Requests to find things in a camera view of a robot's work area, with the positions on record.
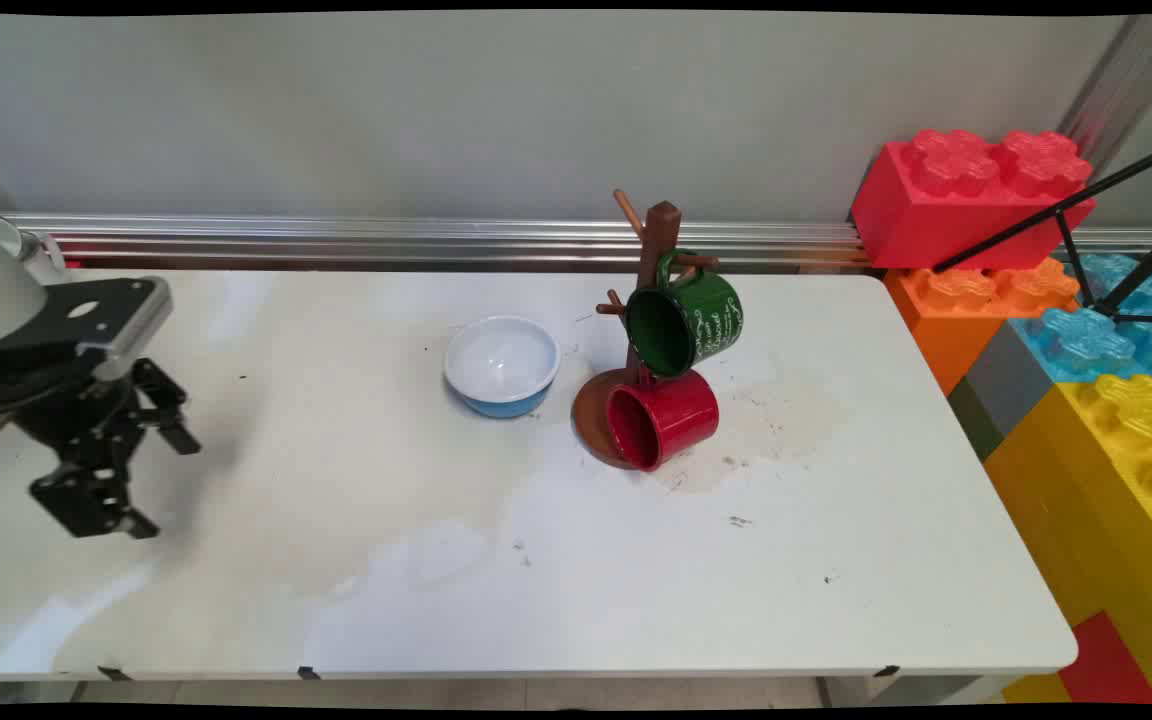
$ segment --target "red mug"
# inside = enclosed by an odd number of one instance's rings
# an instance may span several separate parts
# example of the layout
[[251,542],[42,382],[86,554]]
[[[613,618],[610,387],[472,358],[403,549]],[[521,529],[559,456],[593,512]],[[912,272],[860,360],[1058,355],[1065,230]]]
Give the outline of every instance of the red mug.
[[607,427],[621,456],[655,470],[718,430],[718,397],[695,370],[672,381],[620,384],[607,396]]

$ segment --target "table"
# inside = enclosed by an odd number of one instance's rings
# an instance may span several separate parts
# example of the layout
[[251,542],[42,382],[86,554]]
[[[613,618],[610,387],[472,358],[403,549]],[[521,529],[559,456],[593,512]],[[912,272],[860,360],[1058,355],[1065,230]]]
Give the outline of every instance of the table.
[[[151,433],[134,456],[160,537],[74,539],[26,494],[50,450],[0,433],[0,680],[893,666],[893,688],[935,702],[986,687],[946,675],[996,685],[1076,655],[872,278],[728,275],[745,332],[698,366],[717,435],[636,473],[570,420],[581,385],[626,361],[594,304],[629,276],[156,274],[175,310],[147,356],[191,393],[204,450]],[[456,328],[501,313],[563,353],[513,420],[442,381]]]

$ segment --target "black metal rod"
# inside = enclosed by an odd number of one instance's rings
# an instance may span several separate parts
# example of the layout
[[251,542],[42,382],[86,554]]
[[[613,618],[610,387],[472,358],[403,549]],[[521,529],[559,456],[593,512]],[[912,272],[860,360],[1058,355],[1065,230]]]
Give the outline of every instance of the black metal rod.
[[1152,323],[1152,314],[1120,314],[1114,323]]
[[1120,282],[1114,287],[1114,290],[1108,291],[1105,300],[1097,302],[1094,310],[1097,313],[1115,316],[1119,313],[1119,305],[1129,295],[1132,295],[1135,288],[1140,287],[1140,283],[1152,275],[1152,250],[1144,256],[1132,268],[1132,272],[1128,273],[1128,276],[1123,278],[1123,282]]
[[1112,173],[1108,174],[1108,176],[1106,177],[1098,179],[1098,181],[1093,182],[1092,184],[1084,187],[1083,190],[1079,190],[1078,192],[1075,192],[1074,195],[1066,197],[1064,200],[1055,202],[1055,204],[1048,205],[1046,209],[1037,211],[1037,213],[1033,213],[1029,218],[1020,220],[1018,223],[1011,225],[1010,228],[1006,228],[1005,232],[993,234],[993,236],[987,237],[986,240],[983,240],[978,243],[975,243],[975,245],[969,247],[967,250],[961,251],[957,255],[954,255],[948,260],[941,260],[941,263],[937,264],[932,270],[933,272],[937,273],[943,273],[946,270],[952,268],[952,266],[957,265],[963,260],[972,259],[975,258],[975,256],[986,250],[990,250],[992,247],[1000,245],[1000,243],[1006,242],[1007,240],[1010,240],[1014,236],[1018,236],[1018,234],[1023,232],[1028,232],[1029,228],[1032,228],[1034,227],[1034,225],[1043,222],[1043,220],[1055,217],[1055,214],[1061,213],[1061,211],[1073,209],[1074,205],[1078,205],[1079,202],[1086,200],[1087,197],[1092,197],[1098,192],[1108,190],[1108,188],[1112,188],[1119,184],[1120,182],[1126,181],[1126,179],[1135,176],[1135,174],[1146,170],[1149,168],[1152,168],[1152,156],[1146,156],[1146,158],[1142,158],[1116,173]]
[[1083,306],[1096,305],[1092,286],[1087,285],[1087,273],[1083,272],[1083,260],[1078,259],[1078,249],[1074,247],[1074,234],[1069,232],[1064,213],[1056,213],[1056,225],[1060,225],[1060,236],[1064,241],[1064,251],[1069,253],[1069,264],[1074,265],[1074,276],[1078,278],[1078,287],[1083,290]]

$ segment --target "green mug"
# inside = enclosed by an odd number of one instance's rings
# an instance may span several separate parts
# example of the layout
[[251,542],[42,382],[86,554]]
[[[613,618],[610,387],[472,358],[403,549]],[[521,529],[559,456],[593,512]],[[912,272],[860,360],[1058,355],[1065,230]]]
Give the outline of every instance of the green mug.
[[740,297],[712,270],[669,283],[673,250],[657,264],[657,286],[634,291],[626,302],[626,332],[639,359],[660,378],[677,378],[705,357],[727,350],[745,324]]

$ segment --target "blue bowl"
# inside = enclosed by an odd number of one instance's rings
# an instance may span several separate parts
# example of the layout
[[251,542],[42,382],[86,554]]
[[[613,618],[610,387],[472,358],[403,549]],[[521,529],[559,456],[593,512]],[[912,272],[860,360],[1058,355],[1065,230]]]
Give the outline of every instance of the blue bowl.
[[539,324],[493,314],[461,328],[447,346],[444,377],[478,414],[517,418],[550,393],[558,374],[558,341]]
[[548,394],[550,386],[545,386],[536,395],[513,402],[483,402],[465,395],[462,395],[461,400],[465,401],[467,406],[472,407],[479,414],[488,416],[488,418],[517,418],[518,415],[526,415],[535,410]]

